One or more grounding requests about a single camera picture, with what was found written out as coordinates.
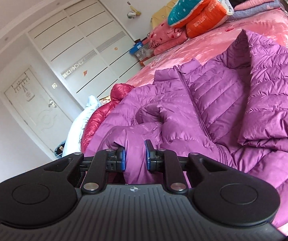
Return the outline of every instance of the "black robotic base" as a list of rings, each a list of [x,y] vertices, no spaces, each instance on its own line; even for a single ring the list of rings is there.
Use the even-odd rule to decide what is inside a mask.
[[[285,240],[270,224],[280,204],[270,184],[201,154],[146,146],[148,169],[162,172],[163,184],[107,184],[108,172],[125,170],[122,147],[71,154],[2,182],[0,241]]]

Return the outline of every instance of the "metal rivet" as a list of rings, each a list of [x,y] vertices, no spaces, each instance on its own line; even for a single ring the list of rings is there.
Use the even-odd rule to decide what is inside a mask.
[[[175,191],[183,191],[186,189],[186,186],[183,183],[173,183],[171,189]]]
[[[94,190],[97,190],[99,188],[99,185],[97,183],[90,182],[90,183],[84,184],[83,187],[86,190],[94,191]]]

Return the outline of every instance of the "ceiling molding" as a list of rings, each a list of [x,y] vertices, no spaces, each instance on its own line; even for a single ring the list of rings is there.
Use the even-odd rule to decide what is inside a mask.
[[[0,54],[25,32],[79,1],[81,0],[43,0],[20,14],[0,30]]]

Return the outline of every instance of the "jacket zipper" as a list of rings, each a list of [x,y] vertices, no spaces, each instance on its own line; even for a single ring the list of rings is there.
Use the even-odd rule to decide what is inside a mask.
[[[189,95],[189,97],[191,99],[191,102],[193,104],[193,107],[194,107],[198,122],[199,122],[203,132],[205,133],[205,135],[207,135],[207,137],[210,139],[210,141],[212,141],[211,136],[210,136],[209,132],[207,131],[207,129],[205,127],[205,124],[204,124],[204,122],[202,120],[201,114],[200,114],[200,112],[199,112],[199,110],[198,110],[198,108],[197,108],[197,106],[196,106],[196,104],[194,102],[193,96],[192,96],[192,94],[191,94],[191,92],[190,92],[190,90],[188,88],[188,85],[186,84],[186,82],[184,80],[183,73],[182,73],[181,69],[178,66],[175,66],[175,69],[177,70],[177,73],[179,74],[180,80],[182,81],[182,83],[183,83],[183,85],[184,85],[184,87],[185,87],[185,89],[186,89],[186,91],[187,91],[187,93],[188,93],[188,95]],[[225,165],[227,165],[227,158],[226,158],[225,151],[222,149],[221,146],[219,146],[217,144],[216,144],[216,146],[217,146],[217,149],[218,149],[218,152],[219,152],[220,162],[225,164]]]

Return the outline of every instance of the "white door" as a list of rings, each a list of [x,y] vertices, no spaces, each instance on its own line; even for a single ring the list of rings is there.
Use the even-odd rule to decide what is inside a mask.
[[[10,86],[5,95],[26,124],[51,151],[67,138],[72,122],[30,69]]]

